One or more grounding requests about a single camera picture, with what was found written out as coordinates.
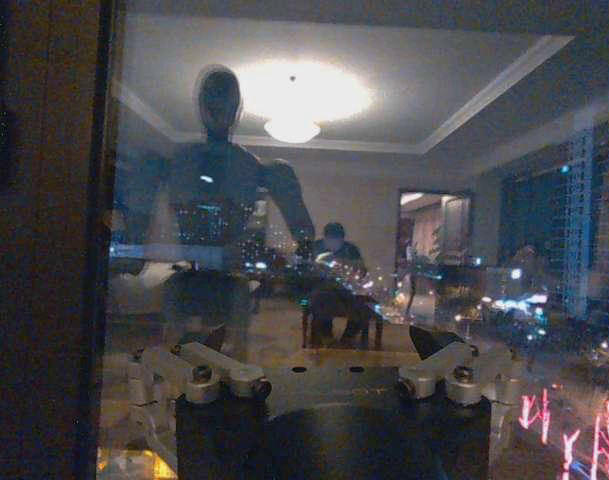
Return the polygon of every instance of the wall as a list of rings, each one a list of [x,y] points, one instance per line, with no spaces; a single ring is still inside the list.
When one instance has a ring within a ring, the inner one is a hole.
[[[394,270],[399,191],[453,190],[458,177],[434,171],[413,157],[295,149],[253,149],[264,160],[280,156],[295,168],[317,236],[330,221],[341,222],[371,270]],[[289,243],[275,205],[269,204],[269,244]]]

